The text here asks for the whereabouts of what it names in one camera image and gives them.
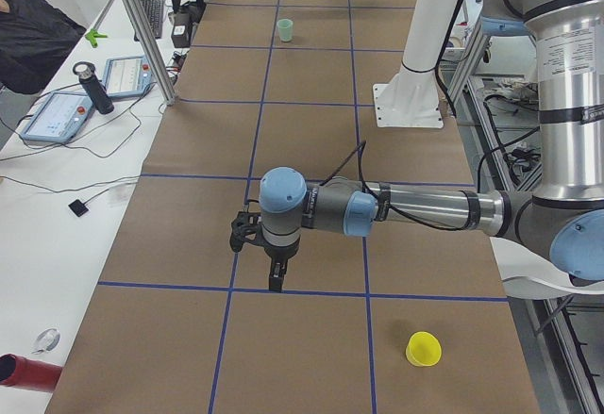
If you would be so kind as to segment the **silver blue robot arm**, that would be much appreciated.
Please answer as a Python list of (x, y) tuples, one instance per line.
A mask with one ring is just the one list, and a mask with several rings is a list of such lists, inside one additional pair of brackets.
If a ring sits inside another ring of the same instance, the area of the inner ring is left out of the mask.
[(260, 212), (234, 227), (230, 244), (262, 247), (268, 284), (281, 291), (302, 228), (365, 237), (376, 222), (444, 231), (480, 230), (514, 241), (567, 273), (603, 278), (603, 0), (484, 0), (497, 36), (536, 40), (542, 179), (530, 193), (397, 190), (338, 174), (312, 185), (288, 167), (260, 182)]

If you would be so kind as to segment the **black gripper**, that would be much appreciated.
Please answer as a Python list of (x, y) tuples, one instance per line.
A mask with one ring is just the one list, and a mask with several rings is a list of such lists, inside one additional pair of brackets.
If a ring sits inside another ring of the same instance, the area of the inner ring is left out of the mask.
[(298, 252), (299, 244), (293, 243), (288, 246), (269, 245), (265, 253), (271, 258), (271, 266), (268, 276), (269, 291), (282, 291), (283, 282), (288, 268), (288, 261)]

